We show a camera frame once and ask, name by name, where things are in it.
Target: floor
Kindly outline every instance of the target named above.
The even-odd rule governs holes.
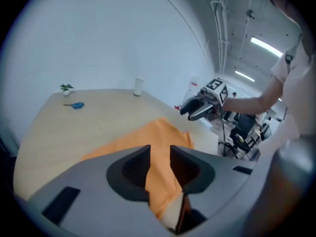
[[[223,132],[223,122],[220,118],[214,119],[210,122],[212,124],[211,131],[214,132],[218,136],[219,142],[224,142],[224,132]],[[224,122],[224,131],[225,131],[225,139],[226,142],[233,145],[233,140],[230,137],[231,130],[235,127],[235,125],[232,122]],[[258,147],[258,144],[254,146],[253,150],[249,153],[245,153],[245,151],[240,150],[237,154],[237,157],[239,159],[243,160],[253,160],[257,161],[259,158],[259,154],[255,153],[256,148]],[[223,144],[218,145],[217,154],[220,156],[223,156],[225,146]],[[226,157],[235,158],[235,155],[232,151],[230,151],[227,147],[225,149]]]

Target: orange cloth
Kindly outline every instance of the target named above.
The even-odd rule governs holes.
[[[82,160],[144,145],[151,145],[145,190],[149,192],[150,208],[160,220],[167,206],[182,192],[170,167],[170,145],[193,149],[189,133],[182,133],[166,119],[159,118],[85,155]]]

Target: cable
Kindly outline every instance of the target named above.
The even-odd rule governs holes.
[[[222,126],[223,126],[223,134],[224,134],[224,154],[225,154],[225,152],[226,152],[226,136],[225,136],[225,128],[224,128],[224,120],[223,120],[223,109],[222,108],[220,110],[220,113],[221,113],[221,120],[222,120]]]

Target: table surface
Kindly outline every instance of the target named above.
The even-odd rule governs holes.
[[[78,110],[63,106],[76,102],[85,106]],[[179,130],[190,132],[196,150],[217,154],[216,134],[145,92],[140,97],[122,89],[80,90],[67,97],[52,94],[21,143],[14,192],[28,200],[85,154],[162,117]]]

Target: blue scissors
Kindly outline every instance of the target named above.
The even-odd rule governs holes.
[[[84,103],[83,102],[78,102],[78,103],[74,103],[74,104],[71,104],[71,105],[65,105],[65,106],[71,106],[74,109],[80,109],[80,108],[82,108],[84,106]]]

